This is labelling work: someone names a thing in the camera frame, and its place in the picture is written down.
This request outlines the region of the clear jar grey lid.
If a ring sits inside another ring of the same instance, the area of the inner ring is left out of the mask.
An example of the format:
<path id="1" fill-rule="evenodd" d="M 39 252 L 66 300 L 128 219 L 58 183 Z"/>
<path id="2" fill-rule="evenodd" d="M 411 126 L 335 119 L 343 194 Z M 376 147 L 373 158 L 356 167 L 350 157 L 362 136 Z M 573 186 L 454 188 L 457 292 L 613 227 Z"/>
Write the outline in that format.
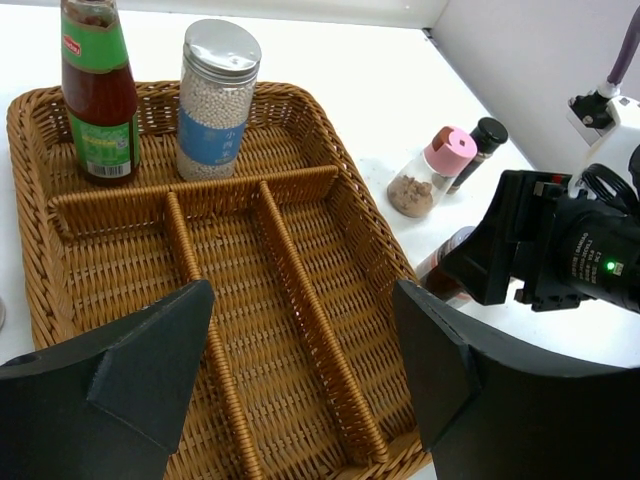
<path id="1" fill-rule="evenodd" d="M 4 301 L 1 298 L 0 299 L 0 328 L 1 329 L 4 326 L 5 319 L 6 319 L 6 307 L 5 307 Z"/>

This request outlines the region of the red sauce bottle yellow cap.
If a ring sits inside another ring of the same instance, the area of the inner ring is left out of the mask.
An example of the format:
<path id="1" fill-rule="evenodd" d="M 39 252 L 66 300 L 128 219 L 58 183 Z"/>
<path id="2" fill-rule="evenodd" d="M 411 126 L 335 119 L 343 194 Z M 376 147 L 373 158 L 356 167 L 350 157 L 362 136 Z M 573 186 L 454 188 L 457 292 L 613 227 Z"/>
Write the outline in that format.
<path id="1" fill-rule="evenodd" d="M 138 97 L 114 1 L 62 1 L 62 92 L 79 168 L 118 186 L 139 163 Z"/>

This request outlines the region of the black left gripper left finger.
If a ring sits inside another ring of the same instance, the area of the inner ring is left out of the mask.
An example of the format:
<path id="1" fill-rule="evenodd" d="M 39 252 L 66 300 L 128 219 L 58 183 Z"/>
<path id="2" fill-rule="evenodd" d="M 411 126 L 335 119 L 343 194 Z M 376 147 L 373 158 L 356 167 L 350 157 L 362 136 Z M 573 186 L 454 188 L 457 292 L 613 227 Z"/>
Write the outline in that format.
<path id="1" fill-rule="evenodd" d="M 1 366 L 4 479 L 160 479 L 180 443 L 214 293 L 157 302 Z"/>

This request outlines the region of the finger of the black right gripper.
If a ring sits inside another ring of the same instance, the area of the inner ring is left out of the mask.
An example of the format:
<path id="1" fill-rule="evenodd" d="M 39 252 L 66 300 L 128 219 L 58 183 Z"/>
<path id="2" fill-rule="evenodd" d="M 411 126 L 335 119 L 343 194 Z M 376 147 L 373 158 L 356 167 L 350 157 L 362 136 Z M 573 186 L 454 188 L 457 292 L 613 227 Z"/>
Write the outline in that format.
<path id="1" fill-rule="evenodd" d="M 440 264 L 481 305 L 505 302 L 528 180 L 524 171 L 503 172 L 482 220 Z"/>

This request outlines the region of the brown spice jar red label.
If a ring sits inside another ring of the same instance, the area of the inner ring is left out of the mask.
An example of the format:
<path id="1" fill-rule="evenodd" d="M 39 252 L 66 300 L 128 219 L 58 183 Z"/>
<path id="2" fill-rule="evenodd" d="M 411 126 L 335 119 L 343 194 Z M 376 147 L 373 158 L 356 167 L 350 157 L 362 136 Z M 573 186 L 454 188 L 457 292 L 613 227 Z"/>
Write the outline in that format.
<path id="1" fill-rule="evenodd" d="M 449 253 L 469 237 L 474 229 L 474 226 L 466 226 L 457 230 L 415 269 L 419 285 L 452 308 L 461 308 L 469 303 L 472 297 L 442 270 L 440 264 Z"/>

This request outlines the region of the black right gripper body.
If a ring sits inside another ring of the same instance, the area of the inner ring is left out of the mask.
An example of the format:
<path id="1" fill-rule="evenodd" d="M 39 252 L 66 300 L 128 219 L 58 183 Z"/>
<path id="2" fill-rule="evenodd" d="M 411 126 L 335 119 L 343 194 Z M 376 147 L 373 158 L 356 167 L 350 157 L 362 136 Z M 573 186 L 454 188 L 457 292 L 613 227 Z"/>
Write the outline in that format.
<path id="1" fill-rule="evenodd" d="M 631 180 L 594 163 L 565 193 L 550 200 L 542 245 L 515 300 L 535 312 L 575 309 L 602 300 L 639 312 L 639 151 Z"/>

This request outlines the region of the white bead jar silver lid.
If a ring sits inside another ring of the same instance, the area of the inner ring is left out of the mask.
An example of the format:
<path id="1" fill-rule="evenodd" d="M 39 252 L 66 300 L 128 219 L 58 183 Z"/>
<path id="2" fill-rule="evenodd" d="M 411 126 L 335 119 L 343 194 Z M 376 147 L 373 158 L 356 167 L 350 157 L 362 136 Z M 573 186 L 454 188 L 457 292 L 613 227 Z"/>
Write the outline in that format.
<path id="1" fill-rule="evenodd" d="M 184 180 L 234 174 L 261 59 L 257 40 L 232 22 L 203 19 L 187 28 L 176 147 Z"/>

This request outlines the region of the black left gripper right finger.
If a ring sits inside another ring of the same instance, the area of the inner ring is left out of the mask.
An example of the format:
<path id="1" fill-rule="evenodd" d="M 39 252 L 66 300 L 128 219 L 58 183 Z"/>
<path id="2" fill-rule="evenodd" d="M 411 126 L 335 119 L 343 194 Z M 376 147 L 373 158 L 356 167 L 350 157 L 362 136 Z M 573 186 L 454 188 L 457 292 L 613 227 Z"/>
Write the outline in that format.
<path id="1" fill-rule="evenodd" d="M 409 280 L 392 303 L 420 439 L 441 479 L 635 479 L 639 372 L 571 358 Z"/>

